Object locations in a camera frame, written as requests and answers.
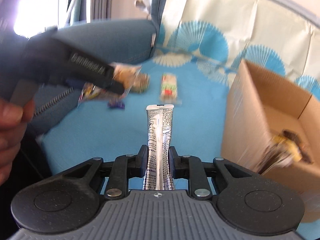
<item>foil tube package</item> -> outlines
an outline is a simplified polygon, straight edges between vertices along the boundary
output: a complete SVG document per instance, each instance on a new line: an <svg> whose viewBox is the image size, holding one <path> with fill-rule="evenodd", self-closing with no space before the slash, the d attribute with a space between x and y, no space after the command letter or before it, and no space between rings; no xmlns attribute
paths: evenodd
<svg viewBox="0 0 320 240"><path fill-rule="evenodd" d="M150 105L148 115L148 164L143 180L145 190L172 190L169 146L173 105Z"/></svg>

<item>food package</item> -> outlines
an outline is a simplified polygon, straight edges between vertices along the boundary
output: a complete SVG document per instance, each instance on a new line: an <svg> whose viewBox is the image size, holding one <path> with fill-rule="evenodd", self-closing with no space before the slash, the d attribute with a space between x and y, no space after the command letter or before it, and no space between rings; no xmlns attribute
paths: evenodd
<svg viewBox="0 0 320 240"><path fill-rule="evenodd" d="M82 89L79 103L89 100L109 101L111 99L113 100L112 102L114 102L115 100L121 100L128 95L141 70L141 66L132 66L122 63L111 63L110 65L115 68L113 79L123 84L124 93L122 95L117 95L115 93L101 89L92 83L86 83L84 84L84 87Z"/></svg>
<svg viewBox="0 0 320 240"><path fill-rule="evenodd" d="M138 94L143 93L148 89L149 84L150 76L145 73L139 73L135 82L133 83L131 91Z"/></svg>
<svg viewBox="0 0 320 240"><path fill-rule="evenodd" d="M299 162L302 159L299 147L294 141L281 135L275 135L272 140L274 143L284 146L284 149L290 153L293 161Z"/></svg>
<svg viewBox="0 0 320 240"><path fill-rule="evenodd" d="M304 142L302 142L298 134L296 134L293 131L283 130L281 135L295 142L295 144L299 147L300 154L304 162L313 163L313 161L311 160L308 154L308 146Z"/></svg>
<svg viewBox="0 0 320 240"><path fill-rule="evenodd" d="M177 77L164 73L161 81L160 100L166 104L176 103L178 98Z"/></svg>

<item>finger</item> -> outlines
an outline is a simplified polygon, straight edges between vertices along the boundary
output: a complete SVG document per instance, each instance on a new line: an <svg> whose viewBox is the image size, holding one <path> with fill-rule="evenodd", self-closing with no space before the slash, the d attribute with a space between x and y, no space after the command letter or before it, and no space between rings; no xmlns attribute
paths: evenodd
<svg viewBox="0 0 320 240"><path fill-rule="evenodd" d="M22 122L30 122L33 117L33 113L35 111L35 102L31 99L26 105L23 107L23 116Z"/></svg>
<svg viewBox="0 0 320 240"><path fill-rule="evenodd" d="M6 180L9 178L11 168L12 163L9 163L6 166L0 168L0 186L4 184Z"/></svg>
<svg viewBox="0 0 320 240"><path fill-rule="evenodd" d="M20 143L18 143L17 145L1 151L0 152L0 167L4 167L6 165L8 165L9 163L12 163L12 161L14 160L14 158L16 157L16 155L18 154L20 150Z"/></svg>
<svg viewBox="0 0 320 240"><path fill-rule="evenodd" d="M21 142L26 128L26 123L20 123L15 128L0 131L0 151L6 150Z"/></svg>
<svg viewBox="0 0 320 240"><path fill-rule="evenodd" d="M8 129L20 123L23 108L0 98L0 129Z"/></svg>

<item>metal screw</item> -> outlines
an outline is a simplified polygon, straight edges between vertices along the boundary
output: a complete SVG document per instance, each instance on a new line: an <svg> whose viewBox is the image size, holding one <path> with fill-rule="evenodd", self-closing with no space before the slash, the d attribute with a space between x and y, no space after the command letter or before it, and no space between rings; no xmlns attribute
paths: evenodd
<svg viewBox="0 0 320 240"><path fill-rule="evenodd" d="M122 194L122 191L118 188L111 188L108 189L106 193L109 197L119 197Z"/></svg>
<svg viewBox="0 0 320 240"><path fill-rule="evenodd" d="M210 191L205 188L198 188L195 190L195 194L198 197L207 197L210 195Z"/></svg>

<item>cardboard box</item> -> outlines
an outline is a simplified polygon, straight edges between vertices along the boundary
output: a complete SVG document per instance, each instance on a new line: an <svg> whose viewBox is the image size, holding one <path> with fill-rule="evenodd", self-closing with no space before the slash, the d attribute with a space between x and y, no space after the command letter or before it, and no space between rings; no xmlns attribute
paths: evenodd
<svg viewBox="0 0 320 240"><path fill-rule="evenodd" d="M284 129L308 146L312 164L286 167L285 161L270 159L265 169L262 160L275 145L272 137ZM320 103L307 91L242 60L228 94L221 156L296 190L305 202L304 222L320 218Z"/></svg>

